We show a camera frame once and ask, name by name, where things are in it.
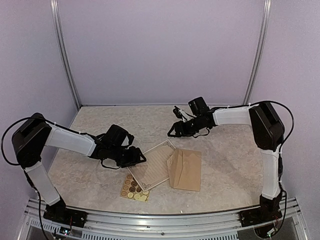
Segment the ornate bordered letter paper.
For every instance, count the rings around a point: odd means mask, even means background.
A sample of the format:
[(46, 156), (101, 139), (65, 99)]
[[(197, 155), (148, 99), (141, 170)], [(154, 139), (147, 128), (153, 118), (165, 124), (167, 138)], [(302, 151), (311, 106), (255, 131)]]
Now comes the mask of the ornate bordered letter paper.
[(143, 191), (149, 191), (169, 179), (167, 160), (175, 149), (167, 139), (143, 153), (146, 162), (128, 167), (128, 171)]

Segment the brown kraft envelope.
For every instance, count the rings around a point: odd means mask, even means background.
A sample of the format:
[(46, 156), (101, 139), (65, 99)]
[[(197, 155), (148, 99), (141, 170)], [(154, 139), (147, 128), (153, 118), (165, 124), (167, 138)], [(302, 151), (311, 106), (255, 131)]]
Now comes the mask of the brown kraft envelope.
[(176, 148), (167, 160), (167, 168), (171, 188), (194, 192), (201, 190), (200, 151)]

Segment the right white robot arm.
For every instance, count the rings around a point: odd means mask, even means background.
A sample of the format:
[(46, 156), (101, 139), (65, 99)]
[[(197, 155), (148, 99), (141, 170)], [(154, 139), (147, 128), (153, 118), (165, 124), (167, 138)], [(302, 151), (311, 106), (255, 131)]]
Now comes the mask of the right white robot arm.
[(260, 150), (263, 164), (263, 184), (260, 195), (260, 207), (256, 218), (266, 222), (279, 208), (285, 192), (281, 178), (283, 175), (282, 148), (289, 135), (276, 112), (272, 100), (236, 106), (218, 106), (209, 108), (203, 97), (191, 100), (188, 105), (192, 114), (179, 107), (173, 113), (179, 119), (167, 133), (168, 137), (199, 137), (199, 131), (222, 125), (247, 125), (251, 127), (256, 146)]

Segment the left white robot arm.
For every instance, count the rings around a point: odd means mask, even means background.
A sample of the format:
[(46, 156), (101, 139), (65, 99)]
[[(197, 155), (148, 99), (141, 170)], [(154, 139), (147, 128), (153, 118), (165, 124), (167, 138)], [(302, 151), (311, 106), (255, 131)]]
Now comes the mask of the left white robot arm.
[(38, 112), (19, 119), (12, 126), (17, 124), (21, 125), (11, 137), (17, 160), (14, 165), (23, 169), (31, 187), (45, 201), (46, 211), (61, 223), (70, 218), (70, 211), (41, 162), (44, 147), (71, 151), (101, 162), (113, 160), (116, 169), (135, 166), (147, 160), (141, 149), (133, 146), (135, 137), (115, 124), (105, 133), (91, 135), (49, 121)]

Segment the round sticker sheet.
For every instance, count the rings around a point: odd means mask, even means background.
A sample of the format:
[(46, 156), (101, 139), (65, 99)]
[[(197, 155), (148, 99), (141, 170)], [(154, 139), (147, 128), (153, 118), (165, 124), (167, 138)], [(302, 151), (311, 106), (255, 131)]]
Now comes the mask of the round sticker sheet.
[(149, 200), (150, 191), (143, 191), (134, 177), (131, 174), (127, 174), (122, 184), (120, 196), (125, 199), (147, 202)]

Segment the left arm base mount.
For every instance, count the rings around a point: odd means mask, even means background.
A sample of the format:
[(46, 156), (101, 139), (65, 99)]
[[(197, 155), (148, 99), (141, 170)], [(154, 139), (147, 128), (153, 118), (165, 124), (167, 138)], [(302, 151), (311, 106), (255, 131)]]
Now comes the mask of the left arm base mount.
[(87, 216), (85, 211), (68, 208), (63, 199), (53, 205), (47, 204), (43, 214), (46, 220), (79, 228), (85, 226)]

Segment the front aluminium rail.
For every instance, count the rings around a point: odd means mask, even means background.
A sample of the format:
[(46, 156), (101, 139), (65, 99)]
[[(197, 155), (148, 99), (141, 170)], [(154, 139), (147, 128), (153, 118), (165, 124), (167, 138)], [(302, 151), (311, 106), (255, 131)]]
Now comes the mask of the front aluminium rail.
[(306, 240), (307, 229), (295, 198), (282, 200), (284, 219), (258, 223), (242, 213), (256, 213), (257, 206), (236, 210), (180, 213), (133, 214), (86, 209), (83, 227), (39, 220), (45, 204), (31, 199), (23, 216), (19, 240)]

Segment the right aluminium frame post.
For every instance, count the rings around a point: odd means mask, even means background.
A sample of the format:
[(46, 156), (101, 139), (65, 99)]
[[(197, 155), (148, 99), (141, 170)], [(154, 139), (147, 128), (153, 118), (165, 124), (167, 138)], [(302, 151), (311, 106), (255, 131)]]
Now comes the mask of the right aluminium frame post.
[(256, 82), (256, 78), (258, 75), (261, 59), (263, 56), (264, 51), (264, 45), (267, 37), (268, 32), (268, 25), (270, 20), (270, 13), (271, 13), (271, 6), (272, 1), (271, 0), (265, 0), (263, 5), (263, 12), (262, 12), (262, 19), (260, 24), (260, 30), (258, 35), (258, 41), (257, 41), (257, 47), (255, 50), (253, 65), (251, 68), (250, 76), (249, 76), (249, 82), (245, 91), (244, 99), (242, 101), (243, 105), (247, 105), (250, 102), (254, 85)]

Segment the aluminium frame post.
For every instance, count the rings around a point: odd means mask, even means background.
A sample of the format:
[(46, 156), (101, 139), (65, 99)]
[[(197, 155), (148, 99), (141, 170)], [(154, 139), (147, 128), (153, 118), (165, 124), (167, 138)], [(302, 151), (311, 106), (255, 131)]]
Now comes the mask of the aluminium frame post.
[(79, 111), (82, 107), (81, 100), (78, 94), (78, 90), (73, 78), (70, 61), (68, 58), (67, 48), (64, 41), (63, 28), (59, 12), (59, 3), (57, 0), (50, 0), (50, 8), (52, 13), (52, 20), (57, 39), (58, 49), (63, 65), (63, 69), (66, 75), (67, 84), (69, 86), (71, 96), (76, 109)]
[(262, 19), (260, 24), (260, 30), (258, 35), (258, 41), (257, 41), (257, 47), (255, 50), (253, 65), (251, 68), (250, 76), (249, 76), (249, 82), (245, 91), (244, 99), (242, 101), (243, 105), (247, 105), (250, 102), (254, 85), (256, 82), (256, 78), (258, 75), (261, 59), (263, 56), (264, 51), (264, 45), (267, 37), (268, 32), (268, 25), (270, 20), (270, 13), (271, 13), (271, 6), (272, 1), (271, 0), (265, 0), (263, 5), (263, 12), (262, 12)]

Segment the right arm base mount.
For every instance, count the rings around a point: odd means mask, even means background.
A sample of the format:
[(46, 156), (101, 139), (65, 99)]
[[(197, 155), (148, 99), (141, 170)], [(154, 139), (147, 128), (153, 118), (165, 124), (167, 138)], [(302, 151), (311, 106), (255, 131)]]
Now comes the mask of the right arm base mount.
[(262, 195), (259, 196), (259, 207), (239, 212), (240, 223), (242, 227), (248, 227), (266, 223), (282, 218), (280, 201), (282, 193), (273, 199), (268, 199)]

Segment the left aluminium frame post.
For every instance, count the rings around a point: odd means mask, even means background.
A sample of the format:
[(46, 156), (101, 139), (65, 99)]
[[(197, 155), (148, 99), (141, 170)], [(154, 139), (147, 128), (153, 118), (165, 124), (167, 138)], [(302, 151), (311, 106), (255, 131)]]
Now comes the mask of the left aluminium frame post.
[(52, 20), (57, 39), (58, 49), (63, 65), (63, 69), (66, 75), (67, 84), (69, 86), (71, 96), (76, 109), (79, 111), (82, 107), (81, 100), (78, 94), (78, 90), (73, 78), (70, 61), (68, 58), (67, 48), (64, 41), (63, 28), (59, 12), (59, 3), (57, 0), (50, 0), (50, 8), (52, 13)]

